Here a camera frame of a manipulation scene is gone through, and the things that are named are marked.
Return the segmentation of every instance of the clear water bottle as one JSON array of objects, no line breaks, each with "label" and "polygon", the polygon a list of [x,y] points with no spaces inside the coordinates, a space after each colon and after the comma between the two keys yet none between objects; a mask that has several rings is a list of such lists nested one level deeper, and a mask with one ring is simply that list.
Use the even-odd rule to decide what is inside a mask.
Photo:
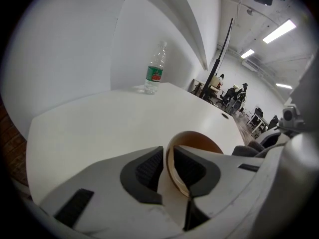
[{"label": "clear water bottle", "polygon": [[166,60],[166,45],[166,42],[160,42],[157,51],[149,64],[144,84],[144,90],[147,94],[153,95],[159,88],[161,74]]}]

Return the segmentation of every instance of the fluorescent light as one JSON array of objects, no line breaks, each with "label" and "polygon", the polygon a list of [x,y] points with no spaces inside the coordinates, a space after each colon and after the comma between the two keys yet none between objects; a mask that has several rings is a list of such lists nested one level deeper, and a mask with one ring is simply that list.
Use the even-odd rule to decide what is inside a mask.
[{"label": "fluorescent light", "polygon": [[283,88],[287,88],[287,89],[292,89],[292,87],[289,86],[289,85],[280,84],[280,83],[276,83],[276,85],[277,85],[278,87],[283,87]]},{"label": "fluorescent light", "polygon": [[289,32],[290,30],[294,29],[296,27],[295,24],[289,19],[284,24],[282,24],[280,27],[278,27],[275,31],[267,35],[263,41],[266,43],[270,43],[273,40],[277,39],[278,37],[282,36],[283,34]]},{"label": "fluorescent light", "polygon": [[249,50],[246,53],[244,53],[243,55],[241,55],[242,58],[247,58],[248,56],[250,56],[251,54],[255,53],[255,51],[253,50]]}]

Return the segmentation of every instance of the paper cup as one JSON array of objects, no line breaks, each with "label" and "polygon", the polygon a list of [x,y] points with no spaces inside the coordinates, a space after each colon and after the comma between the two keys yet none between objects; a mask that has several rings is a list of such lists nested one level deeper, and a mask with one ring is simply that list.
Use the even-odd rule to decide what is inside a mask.
[{"label": "paper cup", "polygon": [[166,152],[166,167],[169,173],[171,180],[178,190],[185,196],[189,196],[189,191],[181,178],[179,177],[175,166],[174,166],[174,146],[189,146],[196,149],[207,150],[215,153],[223,154],[218,145],[208,138],[207,136],[194,132],[194,131],[185,131],[175,135],[172,140],[169,142]]}]

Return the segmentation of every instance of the green label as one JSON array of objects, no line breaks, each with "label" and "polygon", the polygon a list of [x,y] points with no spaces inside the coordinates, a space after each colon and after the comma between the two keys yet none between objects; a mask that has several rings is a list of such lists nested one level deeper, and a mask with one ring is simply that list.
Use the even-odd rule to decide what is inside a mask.
[{"label": "green label", "polygon": [[146,79],[151,82],[159,82],[163,69],[149,66],[148,73],[146,74]]}]

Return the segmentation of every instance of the ceiling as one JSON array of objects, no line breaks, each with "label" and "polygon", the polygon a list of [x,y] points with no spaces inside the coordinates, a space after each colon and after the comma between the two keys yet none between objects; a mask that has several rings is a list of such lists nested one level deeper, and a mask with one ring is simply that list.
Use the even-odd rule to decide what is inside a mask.
[{"label": "ceiling", "polygon": [[[275,83],[295,87],[306,63],[317,51],[317,44],[310,35],[307,11],[297,0],[273,0],[271,6],[254,0],[221,0],[219,45],[226,38],[231,18],[234,25],[229,51],[240,57],[249,49],[254,50],[247,59],[259,67],[259,74],[281,99],[287,100],[291,90],[277,87]],[[269,44],[262,40],[288,19],[297,26],[295,29]]]}]

